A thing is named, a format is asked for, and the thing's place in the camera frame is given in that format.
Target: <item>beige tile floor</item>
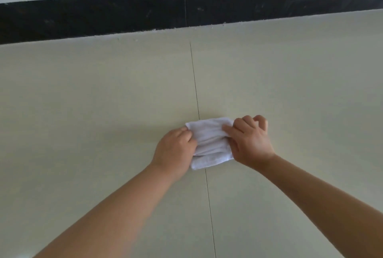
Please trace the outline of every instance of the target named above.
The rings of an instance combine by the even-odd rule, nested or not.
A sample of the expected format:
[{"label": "beige tile floor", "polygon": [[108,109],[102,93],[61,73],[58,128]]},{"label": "beige tile floor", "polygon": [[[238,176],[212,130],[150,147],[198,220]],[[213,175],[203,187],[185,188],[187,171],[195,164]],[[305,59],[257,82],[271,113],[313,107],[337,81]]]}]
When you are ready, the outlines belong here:
[{"label": "beige tile floor", "polygon": [[[383,210],[381,19],[360,12],[0,46],[0,256],[32,257],[198,114],[265,115],[280,155]],[[187,173],[133,256],[340,257],[236,162]]]}]

